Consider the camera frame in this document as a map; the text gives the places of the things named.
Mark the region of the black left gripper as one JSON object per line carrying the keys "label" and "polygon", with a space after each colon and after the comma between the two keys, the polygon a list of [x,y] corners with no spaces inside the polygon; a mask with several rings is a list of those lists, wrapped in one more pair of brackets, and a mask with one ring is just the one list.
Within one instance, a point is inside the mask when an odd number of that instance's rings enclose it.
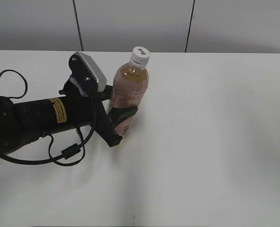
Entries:
{"label": "black left gripper", "polygon": [[121,136],[115,132],[113,125],[119,125],[138,111],[136,106],[113,107],[107,115],[102,102],[111,99],[112,92],[113,86],[106,85],[102,93],[97,93],[94,97],[83,97],[69,80],[59,91],[61,95],[65,95],[61,100],[67,114],[67,122],[81,127],[90,125],[110,147],[121,142]]}

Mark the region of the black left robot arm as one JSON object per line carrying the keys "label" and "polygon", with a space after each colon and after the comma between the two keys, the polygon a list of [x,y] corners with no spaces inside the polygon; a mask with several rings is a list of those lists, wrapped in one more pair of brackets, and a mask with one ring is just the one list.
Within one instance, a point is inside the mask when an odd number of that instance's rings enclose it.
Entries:
{"label": "black left robot arm", "polygon": [[40,137],[77,127],[92,126],[110,147],[122,137],[115,127],[134,116],[137,107],[115,108],[106,113],[102,104],[110,98],[112,86],[94,97],[84,97],[70,81],[60,90],[60,97],[13,103],[0,96],[0,154],[10,154]]}

